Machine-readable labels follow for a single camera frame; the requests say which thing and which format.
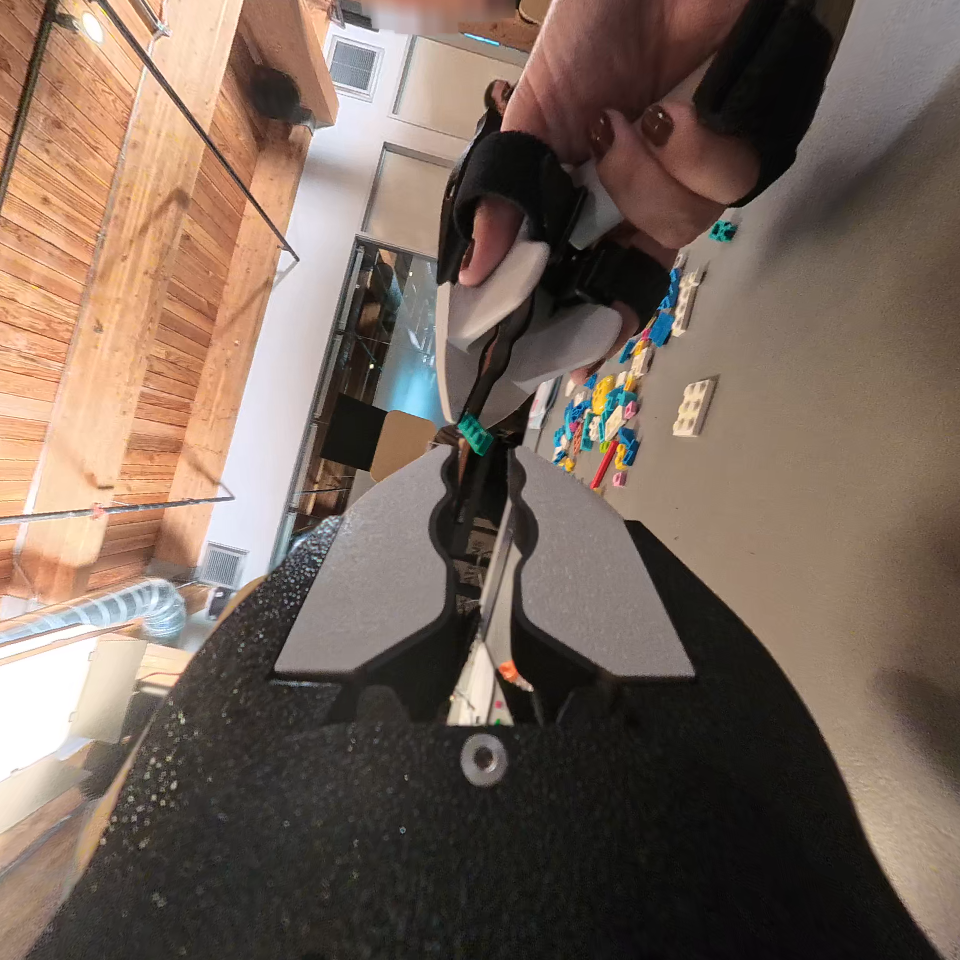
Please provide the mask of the pile of blue mixed bricks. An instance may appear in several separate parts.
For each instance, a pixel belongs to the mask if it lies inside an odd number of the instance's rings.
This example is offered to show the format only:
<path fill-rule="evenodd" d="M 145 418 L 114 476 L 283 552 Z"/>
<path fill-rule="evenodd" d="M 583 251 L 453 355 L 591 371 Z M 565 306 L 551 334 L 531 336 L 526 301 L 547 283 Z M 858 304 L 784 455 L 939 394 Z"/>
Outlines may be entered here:
<path fill-rule="evenodd" d="M 638 334 L 617 356 L 612 373 L 594 373 L 580 390 L 567 387 L 569 402 L 553 435 L 551 463 L 567 475 L 576 474 L 582 461 L 593 472 L 583 476 L 597 494 L 612 484 L 625 486 L 637 460 L 641 434 L 637 424 L 642 389 L 657 353 L 679 337 L 689 323 L 690 308 L 706 274 L 706 267 L 690 267 L 689 252 L 678 254 L 669 272 L 666 295 Z"/>

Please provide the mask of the brown chair back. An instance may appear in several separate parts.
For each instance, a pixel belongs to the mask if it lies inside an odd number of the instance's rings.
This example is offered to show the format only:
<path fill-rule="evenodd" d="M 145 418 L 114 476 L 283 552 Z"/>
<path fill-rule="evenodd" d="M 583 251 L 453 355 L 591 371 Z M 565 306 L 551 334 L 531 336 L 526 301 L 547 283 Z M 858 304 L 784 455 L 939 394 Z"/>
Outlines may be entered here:
<path fill-rule="evenodd" d="M 423 456 L 438 431 L 431 420 L 402 411 L 390 411 L 383 420 L 369 474 L 379 483 Z"/>

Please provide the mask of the person's right hand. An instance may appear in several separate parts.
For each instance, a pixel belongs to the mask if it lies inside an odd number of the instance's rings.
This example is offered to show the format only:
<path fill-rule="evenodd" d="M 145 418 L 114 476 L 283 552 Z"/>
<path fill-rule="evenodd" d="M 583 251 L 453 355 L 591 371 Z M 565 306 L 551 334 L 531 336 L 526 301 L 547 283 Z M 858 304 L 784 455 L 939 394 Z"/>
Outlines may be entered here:
<path fill-rule="evenodd" d="M 671 266 L 761 176 L 753 145 L 702 125 L 677 94 L 746 5 L 552 2 L 501 131 L 533 136 L 563 164 L 593 159 L 621 242 Z"/>

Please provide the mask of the black ceiling pipe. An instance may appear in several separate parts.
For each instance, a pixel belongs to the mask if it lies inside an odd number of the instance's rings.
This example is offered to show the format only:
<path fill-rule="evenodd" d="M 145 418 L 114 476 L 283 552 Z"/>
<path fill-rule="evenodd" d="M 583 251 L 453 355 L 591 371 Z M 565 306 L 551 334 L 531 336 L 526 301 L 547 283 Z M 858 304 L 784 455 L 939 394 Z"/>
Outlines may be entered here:
<path fill-rule="evenodd" d="M 236 172 L 231 162 L 227 160 L 222 150 L 220 150 L 220 148 L 213 142 L 208 131 L 202 126 L 198 118 L 188 108 L 183 98 L 176 92 L 176 90 L 174 90 L 174 87 L 162 74 L 162 71 L 156 65 L 152 56 L 135 38 L 134 34 L 127 27 L 119 13 L 115 10 L 114 6 L 108 1 L 95 1 L 93 3 L 102 10 L 108 21 L 117 30 L 124 42 L 126 42 L 127 46 L 134 54 L 136 54 L 141 65 L 150 74 L 150 77 L 156 81 L 162 92 L 174 105 L 182 118 L 189 124 L 190 128 L 199 137 L 206 149 L 210 151 L 216 162 L 219 163 L 237 189 L 241 191 L 247 202 L 252 206 L 256 215 L 259 216 L 263 224 L 272 234 L 280 250 L 289 255 L 293 259 L 294 264 L 301 263 L 302 259 L 295 251 L 294 247 L 291 246 L 285 235 L 267 214 L 265 208 L 257 200 L 240 175 Z"/>

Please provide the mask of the silver flexible air duct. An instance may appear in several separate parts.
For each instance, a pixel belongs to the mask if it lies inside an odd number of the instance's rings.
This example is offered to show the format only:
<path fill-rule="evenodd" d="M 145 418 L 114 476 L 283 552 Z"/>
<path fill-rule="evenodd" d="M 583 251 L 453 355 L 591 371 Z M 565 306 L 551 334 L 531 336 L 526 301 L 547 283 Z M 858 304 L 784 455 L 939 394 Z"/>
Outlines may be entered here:
<path fill-rule="evenodd" d="M 186 600 L 173 582 L 146 578 L 2 620 L 1 643 L 75 627 L 112 629 L 135 620 L 148 637 L 168 640 L 179 635 L 187 618 Z"/>

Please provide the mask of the grey desk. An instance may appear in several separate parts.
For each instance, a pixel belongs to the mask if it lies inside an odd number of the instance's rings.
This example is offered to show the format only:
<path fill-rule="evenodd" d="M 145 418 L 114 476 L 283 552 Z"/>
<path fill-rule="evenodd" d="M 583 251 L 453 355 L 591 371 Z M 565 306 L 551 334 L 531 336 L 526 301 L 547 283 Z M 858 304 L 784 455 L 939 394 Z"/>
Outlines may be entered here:
<path fill-rule="evenodd" d="M 856 2 L 793 167 L 706 238 L 607 495 L 804 702 L 897 897 L 958 958 L 958 2 Z M 719 377 L 700 436 L 671 428 Z"/>

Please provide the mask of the wooden ceiling beam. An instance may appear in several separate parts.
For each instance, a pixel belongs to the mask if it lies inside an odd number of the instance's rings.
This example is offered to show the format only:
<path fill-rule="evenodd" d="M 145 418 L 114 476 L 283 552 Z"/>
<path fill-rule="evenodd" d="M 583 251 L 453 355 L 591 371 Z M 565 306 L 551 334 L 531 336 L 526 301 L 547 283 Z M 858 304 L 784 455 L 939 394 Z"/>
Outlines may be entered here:
<path fill-rule="evenodd" d="M 286 237 L 314 131 L 250 79 L 332 126 L 335 2 L 109 3 Z M 1 72 L 2 598 L 51 603 L 198 561 L 297 264 L 93 2 L 3 1 Z"/>

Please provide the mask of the white wall vent grille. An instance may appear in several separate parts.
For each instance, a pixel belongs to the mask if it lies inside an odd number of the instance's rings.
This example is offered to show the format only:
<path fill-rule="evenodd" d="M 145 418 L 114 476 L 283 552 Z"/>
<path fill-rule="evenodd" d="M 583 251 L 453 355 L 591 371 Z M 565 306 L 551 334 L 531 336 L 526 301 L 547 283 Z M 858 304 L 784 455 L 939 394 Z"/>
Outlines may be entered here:
<path fill-rule="evenodd" d="M 334 89 L 347 97 L 372 102 L 376 96 L 383 48 L 334 35 L 327 54 Z"/>
<path fill-rule="evenodd" d="M 208 586 L 234 591 L 241 586 L 249 551 L 208 541 L 197 568 L 196 579 Z"/>

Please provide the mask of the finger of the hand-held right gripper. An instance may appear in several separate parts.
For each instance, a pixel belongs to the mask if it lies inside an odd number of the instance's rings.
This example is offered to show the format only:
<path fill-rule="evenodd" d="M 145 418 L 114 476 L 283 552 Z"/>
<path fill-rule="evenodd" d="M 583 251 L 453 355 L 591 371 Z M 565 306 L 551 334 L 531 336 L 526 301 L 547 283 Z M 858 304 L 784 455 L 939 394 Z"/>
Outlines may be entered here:
<path fill-rule="evenodd" d="M 454 284 L 438 287 L 437 295 L 437 371 L 440 406 L 446 421 L 456 426 L 464 412 L 470 393 L 479 377 L 480 350 L 489 335 L 463 351 L 452 342 Z M 478 419 L 481 426 L 496 426 L 522 407 L 529 391 L 503 377 L 493 386 Z"/>
<path fill-rule="evenodd" d="M 490 389 L 480 424 L 499 424 L 541 383 L 603 360 L 620 330 L 620 313 L 611 306 L 579 303 L 554 309 L 548 303 L 535 304 L 529 324 L 511 346 L 505 371 Z"/>

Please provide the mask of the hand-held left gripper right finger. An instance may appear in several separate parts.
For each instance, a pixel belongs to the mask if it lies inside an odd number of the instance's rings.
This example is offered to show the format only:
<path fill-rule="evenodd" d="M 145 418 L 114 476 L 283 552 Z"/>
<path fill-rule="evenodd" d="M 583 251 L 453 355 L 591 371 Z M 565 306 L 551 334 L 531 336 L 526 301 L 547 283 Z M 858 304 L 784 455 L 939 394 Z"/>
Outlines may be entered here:
<path fill-rule="evenodd" d="M 512 589 L 518 631 L 618 681 L 695 670 L 623 518 L 530 449 L 511 451 Z"/>

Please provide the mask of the round black ceiling fixture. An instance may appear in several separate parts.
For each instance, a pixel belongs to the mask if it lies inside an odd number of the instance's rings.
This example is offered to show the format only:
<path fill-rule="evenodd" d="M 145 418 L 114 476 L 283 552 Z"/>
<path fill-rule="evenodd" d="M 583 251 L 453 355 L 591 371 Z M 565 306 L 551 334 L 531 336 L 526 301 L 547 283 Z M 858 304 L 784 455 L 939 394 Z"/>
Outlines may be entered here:
<path fill-rule="evenodd" d="M 257 64 L 250 75 L 249 99 L 252 106 L 267 119 L 291 126 L 316 130 L 313 112 L 302 102 L 300 90 L 290 75 L 265 64 Z"/>

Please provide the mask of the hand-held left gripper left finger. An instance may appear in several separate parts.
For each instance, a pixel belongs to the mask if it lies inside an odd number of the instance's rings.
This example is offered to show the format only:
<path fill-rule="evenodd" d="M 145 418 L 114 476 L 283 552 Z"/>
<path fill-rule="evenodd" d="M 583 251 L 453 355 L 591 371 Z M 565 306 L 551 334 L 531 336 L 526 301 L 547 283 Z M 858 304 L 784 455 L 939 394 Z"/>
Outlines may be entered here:
<path fill-rule="evenodd" d="M 340 680 L 383 663 L 455 611 L 451 566 L 431 536 L 449 499 L 436 446 L 342 515 L 274 665 L 281 680 Z"/>

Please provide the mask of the white six-stud brick plate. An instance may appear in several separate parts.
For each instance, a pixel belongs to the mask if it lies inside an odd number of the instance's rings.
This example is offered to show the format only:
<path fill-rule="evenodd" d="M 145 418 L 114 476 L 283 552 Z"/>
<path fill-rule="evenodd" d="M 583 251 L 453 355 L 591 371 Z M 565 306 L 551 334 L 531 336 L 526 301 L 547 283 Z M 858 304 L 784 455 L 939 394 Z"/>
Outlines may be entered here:
<path fill-rule="evenodd" d="M 719 376 L 710 376 L 687 384 L 683 388 L 676 419 L 671 433 L 675 438 L 692 439 L 700 436 L 709 414 Z"/>

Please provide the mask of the black screen panel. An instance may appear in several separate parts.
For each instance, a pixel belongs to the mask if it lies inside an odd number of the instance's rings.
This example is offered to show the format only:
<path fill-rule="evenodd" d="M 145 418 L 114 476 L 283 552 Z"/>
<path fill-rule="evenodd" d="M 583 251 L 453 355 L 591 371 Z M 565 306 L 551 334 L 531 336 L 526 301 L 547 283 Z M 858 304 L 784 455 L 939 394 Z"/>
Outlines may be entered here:
<path fill-rule="evenodd" d="M 319 450 L 319 456 L 368 473 L 375 459 L 387 411 L 339 393 Z"/>

